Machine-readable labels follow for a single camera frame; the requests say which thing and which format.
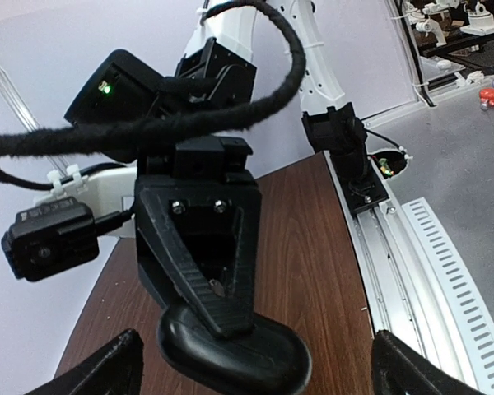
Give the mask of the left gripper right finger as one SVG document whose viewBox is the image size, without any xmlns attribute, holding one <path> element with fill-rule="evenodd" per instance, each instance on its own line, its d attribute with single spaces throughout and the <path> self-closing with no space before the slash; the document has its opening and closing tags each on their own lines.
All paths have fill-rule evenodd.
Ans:
<svg viewBox="0 0 494 395">
<path fill-rule="evenodd" d="M 437 369 L 387 330 L 375 334 L 371 349 L 371 378 L 375 394 L 480 393 Z"/>
</svg>

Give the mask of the black earbud charging case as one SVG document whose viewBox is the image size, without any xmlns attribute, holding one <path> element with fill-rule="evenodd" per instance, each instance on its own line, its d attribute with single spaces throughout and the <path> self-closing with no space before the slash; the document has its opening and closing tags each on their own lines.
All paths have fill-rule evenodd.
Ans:
<svg viewBox="0 0 494 395">
<path fill-rule="evenodd" d="M 188 306 L 173 304 L 161 315 L 158 343 L 173 369 L 220 394 L 302 394 L 312 375 L 305 342 L 259 314 L 251 332 L 216 339 Z"/>
</svg>

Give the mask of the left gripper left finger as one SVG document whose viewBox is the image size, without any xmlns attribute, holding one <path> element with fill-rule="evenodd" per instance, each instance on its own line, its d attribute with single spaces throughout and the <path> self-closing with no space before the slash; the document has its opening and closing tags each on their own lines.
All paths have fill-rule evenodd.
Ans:
<svg viewBox="0 0 494 395">
<path fill-rule="evenodd" d="M 31 395 L 139 394 L 143 341 L 126 329 L 65 374 L 30 391 Z"/>
</svg>

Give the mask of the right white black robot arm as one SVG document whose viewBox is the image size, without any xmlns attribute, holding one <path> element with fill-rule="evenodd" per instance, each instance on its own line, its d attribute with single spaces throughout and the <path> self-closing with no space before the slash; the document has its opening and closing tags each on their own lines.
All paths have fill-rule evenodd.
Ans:
<svg viewBox="0 0 494 395">
<path fill-rule="evenodd" d="M 328 151 L 351 213 L 388 199 L 385 171 L 366 154 L 368 131 L 328 71 L 305 4 L 279 1 L 301 37 L 307 58 L 300 88 L 305 134 Z M 122 50 L 113 52 L 70 104 L 73 125 L 135 120 L 178 112 L 231 109 L 251 100 L 254 12 L 238 10 L 197 28 L 175 75 L 203 84 L 201 92 L 171 90 L 166 79 Z M 245 163 L 249 145 L 235 137 L 200 137 L 152 153 L 115 151 L 137 162 L 135 225 L 139 262 L 151 286 L 169 279 L 217 338 L 233 338 L 258 324 L 254 314 L 255 257 L 261 194 Z"/>
</svg>

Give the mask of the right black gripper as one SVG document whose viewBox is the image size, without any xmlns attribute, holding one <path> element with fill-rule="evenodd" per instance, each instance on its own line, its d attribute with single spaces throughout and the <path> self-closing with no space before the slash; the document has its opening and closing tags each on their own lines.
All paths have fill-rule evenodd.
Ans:
<svg viewBox="0 0 494 395">
<path fill-rule="evenodd" d="M 238 137 L 180 143 L 138 167 L 139 277 L 158 304 L 182 299 L 214 337 L 248 332 L 262 194 Z"/>
</svg>

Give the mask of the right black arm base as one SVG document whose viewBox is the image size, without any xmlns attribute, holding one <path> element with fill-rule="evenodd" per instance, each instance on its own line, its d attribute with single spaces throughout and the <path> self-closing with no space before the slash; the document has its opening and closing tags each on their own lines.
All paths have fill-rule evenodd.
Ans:
<svg viewBox="0 0 494 395">
<path fill-rule="evenodd" d="M 360 214 L 389 199 L 384 181 L 407 167 L 410 156 L 405 148 L 367 129 L 350 103 L 341 109 L 329 107 L 322 114 L 305 111 L 301 121 L 314 151 L 328 152 L 351 214 Z M 370 135 L 394 148 L 368 152 L 366 140 Z"/>
</svg>

